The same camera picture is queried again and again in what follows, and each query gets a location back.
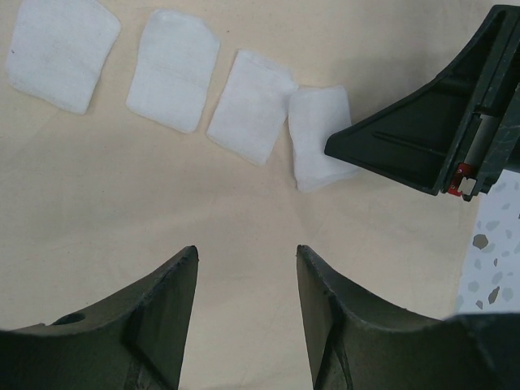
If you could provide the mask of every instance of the screw hole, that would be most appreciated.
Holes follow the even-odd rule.
[[[82,313],[72,313],[67,314],[66,316],[60,318],[58,321],[53,323],[53,325],[68,325],[69,323],[78,323],[79,321],[83,321],[85,319],[85,315]]]

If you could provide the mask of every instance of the metal part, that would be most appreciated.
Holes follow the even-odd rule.
[[[477,180],[463,177],[461,185],[458,186],[458,192],[464,195],[471,195],[475,189],[475,185],[477,185]]]
[[[0,388],[177,389],[197,267],[197,249],[185,248],[50,326],[0,331]]]
[[[411,313],[297,251],[315,390],[520,388],[520,314]]]
[[[470,201],[504,169],[520,172],[519,83],[520,7],[494,6],[431,83],[331,136],[325,154],[431,195],[461,196],[453,181],[465,163]]]

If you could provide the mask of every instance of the folded gauze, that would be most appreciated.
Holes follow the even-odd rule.
[[[300,89],[291,99],[289,131],[298,189],[314,191],[358,172],[354,165],[325,155],[327,139],[351,125],[345,88]]]
[[[265,165],[297,89],[289,70],[251,51],[240,51],[207,136],[253,164]]]
[[[155,11],[141,37],[127,107],[180,132],[194,132],[219,47],[219,39],[202,20],[172,10]]]
[[[16,89],[84,114],[121,24],[94,0],[24,0],[7,54]]]

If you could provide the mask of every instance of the cream tablecloth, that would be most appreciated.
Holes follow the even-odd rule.
[[[0,327],[54,319],[121,289],[186,245],[201,255],[182,388],[311,389],[295,253],[311,245],[400,306],[453,312],[477,204],[363,172],[302,194],[287,129],[258,168],[206,138],[236,51],[301,85],[343,84],[354,121],[430,80],[485,0],[102,0],[123,30],[85,116],[0,75]],[[0,2],[0,63],[20,0]],[[200,128],[183,135],[124,105],[153,9],[202,17],[222,40]]]

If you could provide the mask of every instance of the red component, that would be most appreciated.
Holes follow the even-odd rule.
[[[462,193],[458,192],[458,188],[461,185],[462,179],[465,177],[470,178],[475,173],[475,171],[476,169],[472,165],[465,163],[460,164],[455,171],[455,174],[453,175],[452,182],[448,188],[448,193],[451,193],[456,197],[462,196]]]

